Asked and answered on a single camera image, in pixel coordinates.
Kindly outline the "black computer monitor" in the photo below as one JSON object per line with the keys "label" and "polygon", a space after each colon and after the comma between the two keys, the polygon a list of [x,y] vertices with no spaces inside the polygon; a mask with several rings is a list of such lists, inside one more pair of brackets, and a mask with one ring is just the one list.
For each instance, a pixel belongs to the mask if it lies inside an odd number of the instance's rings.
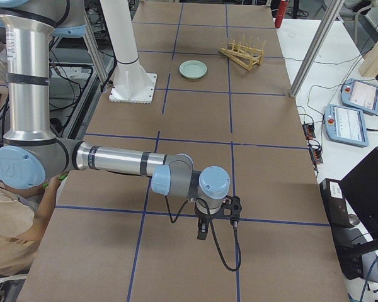
{"label": "black computer monitor", "polygon": [[373,238],[370,242],[344,250],[342,256],[355,257],[378,250],[378,147],[340,181],[340,188]]}

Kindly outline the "aluminium frame post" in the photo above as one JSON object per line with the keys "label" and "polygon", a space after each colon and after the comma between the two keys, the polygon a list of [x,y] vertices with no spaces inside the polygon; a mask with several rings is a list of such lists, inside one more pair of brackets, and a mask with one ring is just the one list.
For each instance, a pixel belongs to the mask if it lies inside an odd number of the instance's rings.
{"label": "aluminium frame post", "polygon": [[312,42],[306,52],[304,60],[297,72],[297,75],[293,81],[293,84],[289,91],[289,96],[295,98],[300,91],[306,77],[314,63],[316,56],[322,44],[329,33],[336,16],[340,12],[341,7],[343,6],[344,0],[335,0],[330,3],[327,7],[327,10],[321,20],[318,29],[312,39]]}

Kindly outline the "orange black adapter far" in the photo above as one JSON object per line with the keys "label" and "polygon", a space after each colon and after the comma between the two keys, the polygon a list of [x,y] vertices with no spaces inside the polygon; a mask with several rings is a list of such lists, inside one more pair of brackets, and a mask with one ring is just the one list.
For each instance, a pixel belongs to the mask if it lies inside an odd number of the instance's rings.
{"label": "orange black adapter far", "polygon": [[303,123],[302,129],[305,135],[306,140],[315,139],[315,125],[314,123]]}

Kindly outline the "red bottle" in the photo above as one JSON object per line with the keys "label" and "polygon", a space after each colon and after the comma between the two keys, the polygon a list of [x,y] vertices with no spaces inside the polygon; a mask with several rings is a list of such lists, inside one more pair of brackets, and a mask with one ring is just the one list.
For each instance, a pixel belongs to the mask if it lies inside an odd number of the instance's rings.
{"label": "red bottle", "polygon": [[282,21],[284,19],[287,6],[288,6],[289,1],[288,0],[281,0],[280,4],[278,6],[277,14],[275,17],[275,28],[279,29],[281,27]]}

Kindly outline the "far teach pendant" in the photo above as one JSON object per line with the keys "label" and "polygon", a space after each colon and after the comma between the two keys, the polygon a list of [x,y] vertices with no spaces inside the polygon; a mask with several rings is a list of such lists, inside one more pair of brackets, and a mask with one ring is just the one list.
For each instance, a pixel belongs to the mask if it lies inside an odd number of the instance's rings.
{"label": "far teach pendant", "polygon": [[378,86],[351,78],[341,87],[341,101],[345,106],[376,115],[378,113]]}

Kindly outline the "person in beige shirt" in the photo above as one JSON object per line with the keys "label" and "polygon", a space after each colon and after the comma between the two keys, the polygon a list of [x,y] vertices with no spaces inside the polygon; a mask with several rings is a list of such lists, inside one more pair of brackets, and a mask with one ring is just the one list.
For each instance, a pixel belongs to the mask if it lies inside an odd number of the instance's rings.
{"label": "person in beige shirt", "polygon": [[0,276],[26,272],[54,212],[60,176],[20,190],[0,182]]}

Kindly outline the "black desktop box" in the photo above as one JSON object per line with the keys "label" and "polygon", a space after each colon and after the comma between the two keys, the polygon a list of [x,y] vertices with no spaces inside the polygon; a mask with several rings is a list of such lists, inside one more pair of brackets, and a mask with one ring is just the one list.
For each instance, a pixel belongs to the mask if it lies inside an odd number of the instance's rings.
{"label": "black desktop box", "polygon": [[359,218],[349,213],[340,182],[326,178],[319,187],[345,277],[349,280],[362,278],[378,282],[378,265],[373,263],[377,254],[357,228],[360,224]]}

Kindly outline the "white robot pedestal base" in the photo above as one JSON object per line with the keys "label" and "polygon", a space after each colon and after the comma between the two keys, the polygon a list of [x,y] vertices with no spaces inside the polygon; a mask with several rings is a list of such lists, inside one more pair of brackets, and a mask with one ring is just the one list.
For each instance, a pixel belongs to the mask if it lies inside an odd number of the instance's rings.
{"label": "white robot pedestal base", "polygon": [[117,62],[110,101],[151,103],[157,75],[146,72],[140,64],[128,1],[100,3]]}

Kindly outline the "orange black adapter near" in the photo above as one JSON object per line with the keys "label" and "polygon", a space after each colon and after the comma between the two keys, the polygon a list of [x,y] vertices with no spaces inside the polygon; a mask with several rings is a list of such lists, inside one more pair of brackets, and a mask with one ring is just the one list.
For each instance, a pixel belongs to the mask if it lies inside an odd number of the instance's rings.
{"label": "orange black adapter near", "polygon": [[322,164],[322,147],[320,145],[309,145],[309,154],[314,165]]}

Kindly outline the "orange black adapter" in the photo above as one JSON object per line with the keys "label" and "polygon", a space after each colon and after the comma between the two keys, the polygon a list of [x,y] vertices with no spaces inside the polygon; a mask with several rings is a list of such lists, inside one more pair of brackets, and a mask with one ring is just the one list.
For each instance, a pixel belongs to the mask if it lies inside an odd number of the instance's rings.
{"label": "orange black adapter", "polygon": [[322,147],[320,145],[309,145],[309,154],[314,165],[322,164]]}
{"label": "orange black adapter", "polygon": [[305,135],[306,140],[315,139],[315,125],[314,123],[303,123],[302,129]]}

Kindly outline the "near teach pendant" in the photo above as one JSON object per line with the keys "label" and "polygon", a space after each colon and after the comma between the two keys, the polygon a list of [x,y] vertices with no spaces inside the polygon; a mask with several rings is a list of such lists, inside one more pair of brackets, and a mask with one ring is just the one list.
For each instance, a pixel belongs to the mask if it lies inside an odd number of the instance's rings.
{"label": "near teach pendant", "polygon": [[367,147],[369,139],[360,109],[329,104],[324,113],[324,127],[331,141]]}

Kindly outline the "light green round plate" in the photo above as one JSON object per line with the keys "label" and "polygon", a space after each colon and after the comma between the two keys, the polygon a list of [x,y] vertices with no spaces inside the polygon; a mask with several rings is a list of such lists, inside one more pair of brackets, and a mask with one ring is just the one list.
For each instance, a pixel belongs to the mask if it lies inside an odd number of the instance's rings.
{"label": "light green round plate", "polygon": [[199,60],[187,60],[180,64],[179,72],[187,79],[200,79],[207,73],[207,66]]}

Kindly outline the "wooden dish rack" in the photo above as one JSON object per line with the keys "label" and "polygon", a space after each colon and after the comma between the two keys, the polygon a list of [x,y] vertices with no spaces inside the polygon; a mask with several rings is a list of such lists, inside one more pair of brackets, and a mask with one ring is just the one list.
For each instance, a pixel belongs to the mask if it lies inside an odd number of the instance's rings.
{"label": "wooden dish rack", "polygon": [[236,39],[226,39],[226,45],[219,48],[219,52],[231,59],[242,68],[251,71],[254,66],[261,65],[265,58],[266,40],[245,34]]}

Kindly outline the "wooden board leaning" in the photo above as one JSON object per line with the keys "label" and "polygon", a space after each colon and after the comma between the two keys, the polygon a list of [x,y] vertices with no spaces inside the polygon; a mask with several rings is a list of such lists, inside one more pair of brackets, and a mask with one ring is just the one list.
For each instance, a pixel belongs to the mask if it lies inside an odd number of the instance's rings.
{"label": "wooden board leaning", "polygon": [[378,41],[373,49],[366,54],[358,71],[362,77],[375,77],[378,74]]}

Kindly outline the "teach pendant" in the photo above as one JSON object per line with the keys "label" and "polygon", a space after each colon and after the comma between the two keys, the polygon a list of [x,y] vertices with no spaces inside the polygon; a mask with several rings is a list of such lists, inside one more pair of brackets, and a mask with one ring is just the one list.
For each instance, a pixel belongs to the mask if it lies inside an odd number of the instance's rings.
{"label": "teach pendant", "polygon": [[378,86],[351,78],[341,87],[341,101],[345,106],[376,115],[378,113]]}
{"label": "teach pendant", "polygon": [[324,127],[331,141],[367,147],[369,139],[360,109],[329,104],[324,113]]}

